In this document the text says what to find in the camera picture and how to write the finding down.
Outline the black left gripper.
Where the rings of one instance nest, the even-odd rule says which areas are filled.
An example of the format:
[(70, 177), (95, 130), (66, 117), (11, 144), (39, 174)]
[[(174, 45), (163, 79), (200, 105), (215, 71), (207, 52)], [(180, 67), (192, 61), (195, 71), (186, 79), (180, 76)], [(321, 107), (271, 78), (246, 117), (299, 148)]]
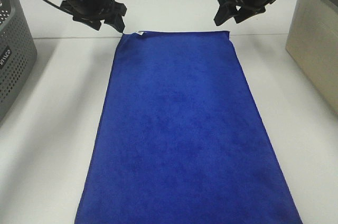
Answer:
[(101, 21), (123, 33), (127, 8), (115, 0), (63, 0), (60, 8), (73, 16), (73, 21), (80, 22), (99, 31)]

